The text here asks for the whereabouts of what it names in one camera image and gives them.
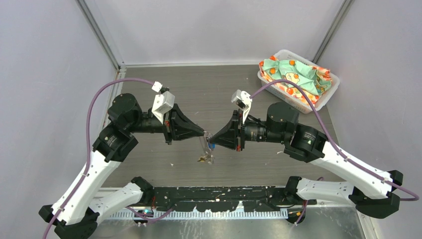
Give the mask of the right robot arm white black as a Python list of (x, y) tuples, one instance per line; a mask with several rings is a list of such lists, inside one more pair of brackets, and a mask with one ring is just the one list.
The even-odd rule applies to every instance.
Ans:
[(289, 157), (341, 177), (340, 182), (328, 182), (291, 176), (284, 188), (284, 198), (290, 204), (332, 201), (353, 205), (360, 213), (377, 219), (399, 210), (400, 197), (394, 190), (402, 184), (401, 172), (382, 171), (367, 164), (359, 169), (357, 160), (326, 134), (299, 123), (299, 115), (297, 109), (284, 102), (271, 104), (265, 120), (236, 110), (210, 142), (236, 151), (242, 151), (248, 141), (279, 143)]

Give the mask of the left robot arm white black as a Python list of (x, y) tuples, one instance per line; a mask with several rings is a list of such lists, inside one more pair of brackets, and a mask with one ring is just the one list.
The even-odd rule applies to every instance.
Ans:
[(132, 204), (149, 205), (154, 188), (141, 177), (101, 199), (95, 195), (105, 180), (137, 146), (136, 133), (162, 133), (171, 144), (205, 131), (188, 119), (165, 92), (157, 95), (154, 105), (144, 112), (134, 95), (117, 96), (108, 110), (110, 123), (90, 147), (89, 161), (84, 165), (65, 194), (54, 204), (43, 206), (39, 215), (61, 239), (87, 239), (98, 225), (119, 210)]

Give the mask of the white plastic basket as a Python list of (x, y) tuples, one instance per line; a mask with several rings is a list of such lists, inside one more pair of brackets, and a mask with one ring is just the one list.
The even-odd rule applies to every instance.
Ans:
[[(276, 58), (280, 59), (280, 60), (287, 60), (287, 59), (291, 59), (291, 60), (297, 60), (300, 61), (306, 65), (309, 66), (318, 66), (315, 63), (289, 51), (289, 50), (280, 50), (279, 52), (277, 52), (275, 55)], [(258, 78), (261, 80), (262, 85), (266, 85), (269, 82), (266, 81), (263, 77), (261, 77), (260, 74), (260, 70), (257, 73)], [(337, 90), (338, 86), (340, 85), (340, 79), (330, 73), (330, 76), (332, 77), (332, 86), (331, 88), (326, 91), (326, 93), (324, 95), (322, 95), (320, 97), (320, 99), (318, 100), (318, 102), (314, 105), (315, 109), (318, 111), (320, 110), (323, 106), (326, 105), (326, 103), (328, 102), (328, 100), (332, 97), (332, 95), (334, 94), (334, 92)], [(287, 83), (275, 83), (269, 87), (266, 88), (266, 90), (270, 93), (272, 93), (273, 95), (277, 96), (278, 98), (282, 99), (283, 101), (289, 103), (290, 105), (294, 106), (295, 108), (297, 108), (300, 112), (308, 114), (312, 111), (310, 105), (308, 104), (308, 102), (306, 101), (305, 97), (299, 92), (298, 89), (296, 89), (295, 87), (293, 87), (293, 85), (291, 84), (287, 84)]]

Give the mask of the colourful printed cloth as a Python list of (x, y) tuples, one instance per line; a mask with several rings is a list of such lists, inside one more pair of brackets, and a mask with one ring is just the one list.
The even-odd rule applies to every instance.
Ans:
[(315, 105), (332, 86), (330, 70), (309, 66), (297, 60), (280, 60), (275, 56), (259, 63), (260, 74), (268, 82), (288, 80), (297, 84)]

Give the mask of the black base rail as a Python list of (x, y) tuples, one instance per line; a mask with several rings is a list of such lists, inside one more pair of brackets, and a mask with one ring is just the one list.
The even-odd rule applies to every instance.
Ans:
[(239, 206), (245, 212), (275, 212), (304, 204), (303, 199), (276, 186), (155, 187), (139, 202), (163, 212), (233, 212)]

